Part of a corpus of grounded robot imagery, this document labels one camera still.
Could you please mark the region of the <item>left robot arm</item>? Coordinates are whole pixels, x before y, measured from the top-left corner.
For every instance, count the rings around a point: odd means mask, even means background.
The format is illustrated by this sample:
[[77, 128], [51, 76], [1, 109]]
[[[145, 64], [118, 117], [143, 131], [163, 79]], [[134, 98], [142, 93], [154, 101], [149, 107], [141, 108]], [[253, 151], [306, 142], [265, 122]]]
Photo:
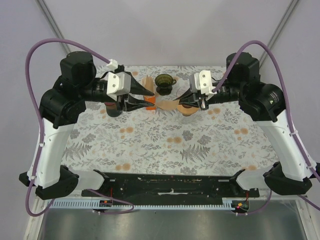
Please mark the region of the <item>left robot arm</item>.
[[30, 169], [19, 175], [27, 187], [35, 187], [42, 200], [70, 195], [75, 190], [93, 190], [103, 197], [112, 190], [111, 179], [102, 171], [75, 171], [62, 165], [67, 140], [86, 102], [114, 104], [119, 112], [149, 107], [150, 102], [138, 95], [152, 96], [122, 65], [110, 65], [101, 77], [89, 52], [69, 53], [60, 62], [61, 74], [53, 87], [40, 100], [39, 113], [43, 132], [39, 135], [41, 152], [34, 157]]

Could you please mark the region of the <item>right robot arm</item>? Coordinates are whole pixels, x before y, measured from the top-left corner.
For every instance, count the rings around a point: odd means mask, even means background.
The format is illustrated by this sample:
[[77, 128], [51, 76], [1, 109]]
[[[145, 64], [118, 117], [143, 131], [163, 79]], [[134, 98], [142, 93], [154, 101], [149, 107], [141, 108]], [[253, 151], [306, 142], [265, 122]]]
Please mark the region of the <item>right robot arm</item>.
[[240, 109], [257, 123], [277, 154], [272, 166], [240, 170], [232, 176], [229, 191], [235, 197], [251, 189], [270, 189], [278, 195], [304, 195], [312, 187], [313, 170], [320, 171], [313, 159], [306, 163], [287, 119], [284, 92], [274, 84], [261, 82], [260, 62], [247, 52], [240, 53], [225, 82], [218, 86], [210, 71], [202, 70], [189, 78], [189, 89], [178, 97], [179, 104], [207, 110], [209, 105], [237, 101]]

